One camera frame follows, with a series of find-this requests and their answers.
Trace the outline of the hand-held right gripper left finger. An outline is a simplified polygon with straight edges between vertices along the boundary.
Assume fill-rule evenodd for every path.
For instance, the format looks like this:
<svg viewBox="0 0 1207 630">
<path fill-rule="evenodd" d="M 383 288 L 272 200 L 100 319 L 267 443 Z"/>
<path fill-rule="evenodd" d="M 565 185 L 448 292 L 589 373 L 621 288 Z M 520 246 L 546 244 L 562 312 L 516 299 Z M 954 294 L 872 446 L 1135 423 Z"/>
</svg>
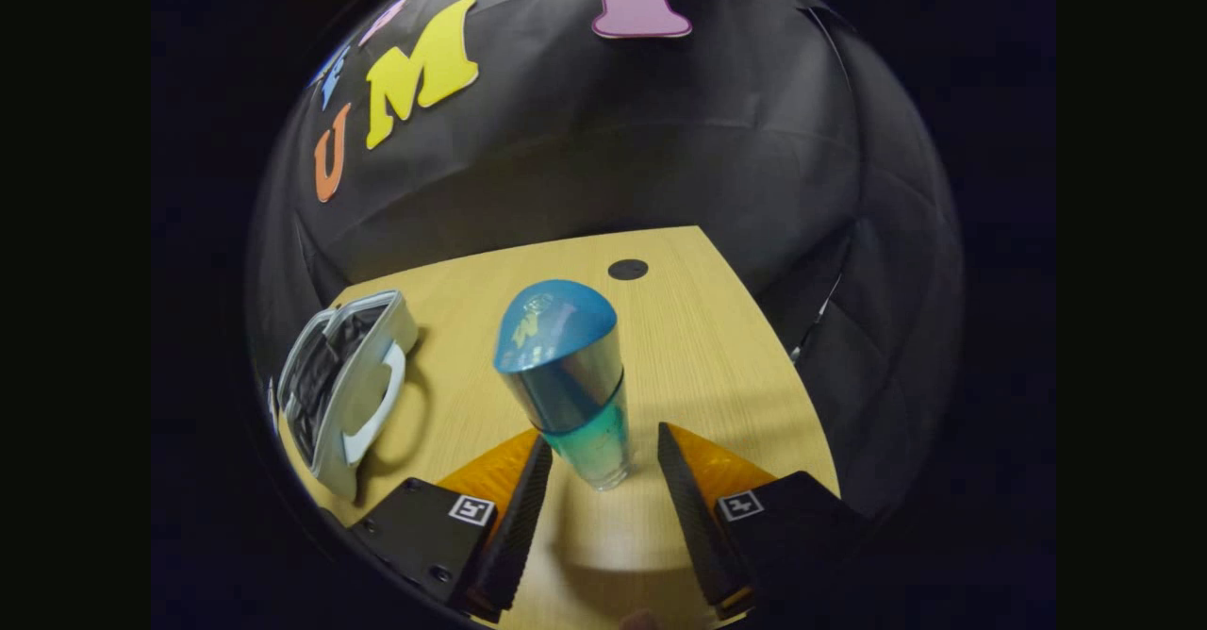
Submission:
<svg viewBox="0 0 1207 630">
<path fill-rule="evenodd" d="M 526 568 L 552 454 L 538 432 L 521 432 L 441 482 L 406 479 L 348 531 L 393 581 L 498 622 Z"/>
</svg>

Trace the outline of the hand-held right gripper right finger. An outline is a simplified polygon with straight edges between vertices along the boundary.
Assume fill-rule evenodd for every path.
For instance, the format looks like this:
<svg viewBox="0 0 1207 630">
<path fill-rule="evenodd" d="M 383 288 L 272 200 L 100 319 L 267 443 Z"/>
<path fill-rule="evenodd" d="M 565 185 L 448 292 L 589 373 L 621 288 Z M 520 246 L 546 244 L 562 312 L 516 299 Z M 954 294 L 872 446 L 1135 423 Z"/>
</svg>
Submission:
<svg viewBox="0 0 1207 630">
<path fill-rule="evenodd" d="M 836 578 L 871 533 L 863 517 L 810 472 L 772 476 L 672 422 L 658 425 L 690 566 L 721 619 L 817 619 Z"/>
</svg>

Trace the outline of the teal bottle with blue cap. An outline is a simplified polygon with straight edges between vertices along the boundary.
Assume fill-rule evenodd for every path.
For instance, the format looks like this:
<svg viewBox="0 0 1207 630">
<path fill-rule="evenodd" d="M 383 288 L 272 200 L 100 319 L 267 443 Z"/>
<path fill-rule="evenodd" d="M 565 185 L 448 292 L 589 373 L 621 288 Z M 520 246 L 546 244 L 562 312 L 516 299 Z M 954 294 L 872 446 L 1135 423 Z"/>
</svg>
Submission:
<svg viewBox="0 0 1207 630">
<path fill-rule="evenodd" d="M 597 290 L 544 279 L 502 316 L 494 368 L 533 428 L 597 491 L 630 474 L 620 317 Z"/>
</svg>

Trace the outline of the light blue suitcase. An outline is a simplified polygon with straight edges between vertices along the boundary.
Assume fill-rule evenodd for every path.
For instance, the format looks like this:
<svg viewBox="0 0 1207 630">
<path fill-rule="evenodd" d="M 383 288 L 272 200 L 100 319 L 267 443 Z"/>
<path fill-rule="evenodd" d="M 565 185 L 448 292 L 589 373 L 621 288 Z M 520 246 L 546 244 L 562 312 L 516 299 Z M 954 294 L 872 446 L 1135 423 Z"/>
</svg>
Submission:
<svg viewBox="0 0 1207 630">
<path fill-rule="evenodd" d="M 342 500 L 358 492 L 358 463 L 395 410 L 419 329 L 400 290 L 315 313 L 272 381 L 276 431 Z"/>
</svg>

